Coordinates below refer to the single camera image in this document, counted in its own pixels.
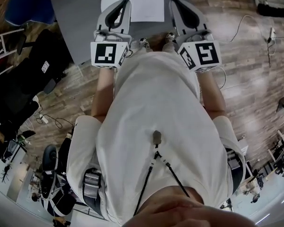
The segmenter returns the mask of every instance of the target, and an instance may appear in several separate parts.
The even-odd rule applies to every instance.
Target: wooden floor
[[[0,28],[6,26],[1,21],[7,0],[3,1],[0,4]],[[232,39],[244,15],[256,19],[245,18],[236,39],[231,44],[221,43],[223,67],[227,73],[222,93],[237,137],[246,134],[249,144],[247,158],[253,166],[260,167],[269,160],[267,150],[276,140],[276,131],[284,127],[284,111],[275,112],[278,100],[284,96],[284,39],[277,40],[276,52],[271,56],[271,68],[264,40],[269,37],[272,25],[278,36],[284,35],[284,18],[258,15],[253,0],[191,1],[205,14],[209,29],[219,41]],[[43,29],[38,26],[30,24],[29,28],[38,28],[35,32]],[[79,115],[90,112],[98,69],[86,63],[79,67],[71,65],[66,73],[67,77],[51,94],[41,93],[38,97],[43,107],[42,114],[74,123]],[[66,133],[71,131],[67,122],[62,122],[63,128],[57,129],[51,119],[49,124],[42,125],[36,122],[36,116],[32,116],[30,121],[36,131],[30,139],[31,146],[27,146],[30,156],[41,156],[48,144],[60,145]]]

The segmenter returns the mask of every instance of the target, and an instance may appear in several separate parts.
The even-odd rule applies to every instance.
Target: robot
[[[200,10],[184,0],[171,0],[169,10],[177,30],[175,49],[189,70],[210,70],[222,64],[219,43],[214,41]],[[121,0],[108,7],[98,19],[95,41],[91,42],[92,65],[118,69],[133,38],[129,34],[131,3]]]

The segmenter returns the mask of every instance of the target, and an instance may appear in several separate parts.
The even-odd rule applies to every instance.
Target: gray table
[[[173,29],[169,1],[165,0],[165,22],[136,22],[130,27],[135,39]],[[101,0],[52,0],[59,27],[75,64],[90,60],[90,42],[101,13]]]

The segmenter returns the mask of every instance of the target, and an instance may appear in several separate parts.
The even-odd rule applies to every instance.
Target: foot
[[[168,43],[173,42],[175,39],[176,39],[176,36],[175,36],[174,33],[168,33],[166,38],[165,38],[165,41],[168,44]]]
[[[150,48],[150,43],[148,42],[148,40],[146,38],[142,38],[140,40],[140,47],[145,47],[145,48]]]

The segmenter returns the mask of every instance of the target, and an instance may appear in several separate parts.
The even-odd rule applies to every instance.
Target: office chair
[[[5,20],[14,26],[27,21],[52,24],[55,14],[51,0],[9,0]]]
[[[20,115],[25,121],[37,109],[29,114],[24,110],[32,108],[30,105],[34,96],[41,91],[49,94],[65,77],[64,70],[69,61],[63,40],[45,29],[29,45],[33,46],[29,57],[9,73],[0,76],[0,123],[10,121],[20,112],[25,112]]]

